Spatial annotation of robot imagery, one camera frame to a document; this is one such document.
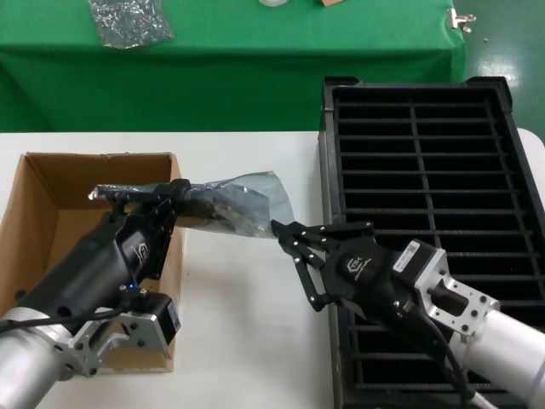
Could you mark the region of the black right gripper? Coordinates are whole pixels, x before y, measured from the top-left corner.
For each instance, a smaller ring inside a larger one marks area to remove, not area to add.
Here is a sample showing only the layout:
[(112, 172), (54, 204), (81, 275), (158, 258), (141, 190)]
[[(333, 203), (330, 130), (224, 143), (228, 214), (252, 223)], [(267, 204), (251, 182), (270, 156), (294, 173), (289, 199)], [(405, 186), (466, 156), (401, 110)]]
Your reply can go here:
[[(426, 267), (426, 244), (408, 240), (403, 248), (376, 241), (372, 222), (305, 226), (272, 220), (274, 237), (292, 256), (311, 307), (331, 300), (384, 328), (424, 328), (416, 280)], [(325, 261), (310, 251), (324, 251)], [(322, 277), (319, 291), (311, 271)]]

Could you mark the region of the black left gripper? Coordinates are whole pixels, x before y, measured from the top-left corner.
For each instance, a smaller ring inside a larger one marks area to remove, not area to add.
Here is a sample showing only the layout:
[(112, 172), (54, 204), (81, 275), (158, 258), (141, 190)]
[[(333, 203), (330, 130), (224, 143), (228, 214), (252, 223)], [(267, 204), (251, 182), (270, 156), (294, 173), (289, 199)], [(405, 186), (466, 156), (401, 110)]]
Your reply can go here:
[[(105, 185), (112, 209), (18, 305), (42, 318), (13, 321), (12, 329), (60, 324), (72, 335), (91, 320), (122, 312), (154, 314), (167, 332), (170, 296), (141, 294), (144, 279), (160, 279), (171, 236), (191, 188), (187, 179), (148, 185)], [(135, 205), (129, 214), (125, 207)]]

